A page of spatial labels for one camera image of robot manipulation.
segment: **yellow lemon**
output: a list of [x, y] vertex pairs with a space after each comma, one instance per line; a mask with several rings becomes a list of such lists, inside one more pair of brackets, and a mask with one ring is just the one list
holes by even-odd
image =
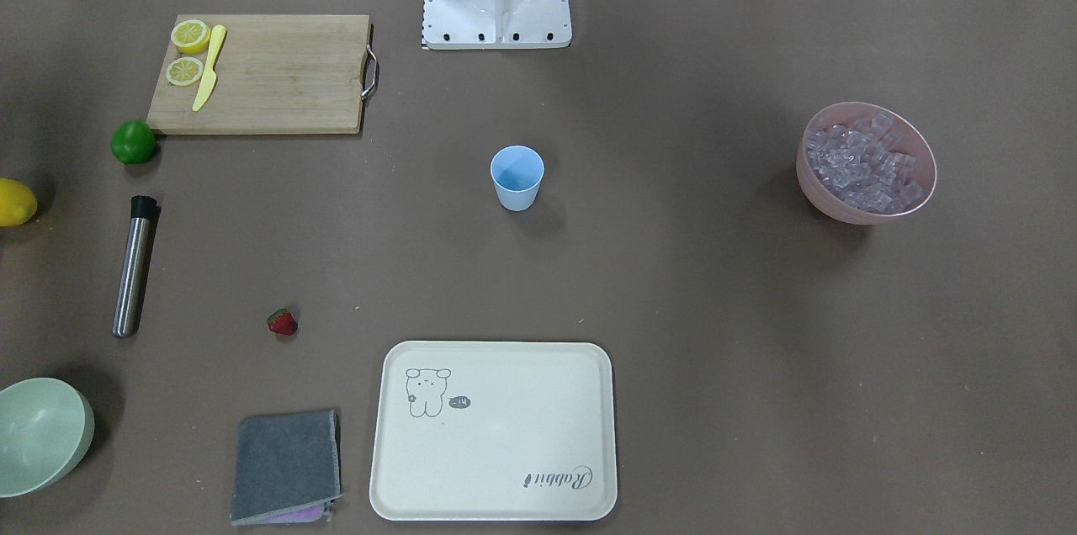
[[209, 29], [205, 22], [184, 20], [172, 29], [172, 44], [180, 52], [205, 52], [209, 45]]
[[0, 225], [26, 224], [38, 212], [38, 198], [14, 179], [0, 178]]
[[197, 57], [180, 57], [168, 65], [165, 70], [165, 79], [168, 79], [168, 82], [174, 86], [188, 86], [201, 78], [204, 67], [205, 65]]

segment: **folded cloth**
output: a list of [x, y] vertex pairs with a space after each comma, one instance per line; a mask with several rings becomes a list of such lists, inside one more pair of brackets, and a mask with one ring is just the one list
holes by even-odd
[[233, 525], [328, 516], [340, 496], [335, 411], [248, 418], [238, 438]]

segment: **blue cup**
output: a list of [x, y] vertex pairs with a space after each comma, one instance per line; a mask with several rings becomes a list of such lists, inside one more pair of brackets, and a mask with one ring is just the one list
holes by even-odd
[[506, 146], [490, 160], [490, 178], [498, 200], [507, 210], [526, 210], [538, 195], [538, 183], [546, 173], [538, 152], [527, 146]]

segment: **lime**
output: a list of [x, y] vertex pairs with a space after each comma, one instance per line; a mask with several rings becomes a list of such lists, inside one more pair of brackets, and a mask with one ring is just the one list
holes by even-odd
[[0, 225], [26, 224], [38, 211], [38, 198], [14, 179], [0, 178]]
[[153, 129], [144, 122], [125, 122], [112, 133], [112, 153], [123, 164], [144, 164], [156, 146]]
[[204, 67], [197, 57], [180, 57], [165, 68], [165, 79], [174, 86], [188, 86], [201, 78]]
[[180, 22], [172, 29], [172, 44], [184, 53], [205, 52], [209, 45], [209, 28], [201, 20]]

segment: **red strawberry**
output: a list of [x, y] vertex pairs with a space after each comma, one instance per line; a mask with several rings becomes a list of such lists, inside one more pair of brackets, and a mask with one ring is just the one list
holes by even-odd
[[295, 318], [292, 318], [292, 312], [289, 312], [286, 308], [281, 308], [266, 318], [266, 324], [269, 324], [269, 330], [277, 333], [278, 336], [295, 335], [299, 328], [299, 325], [295, 323]]

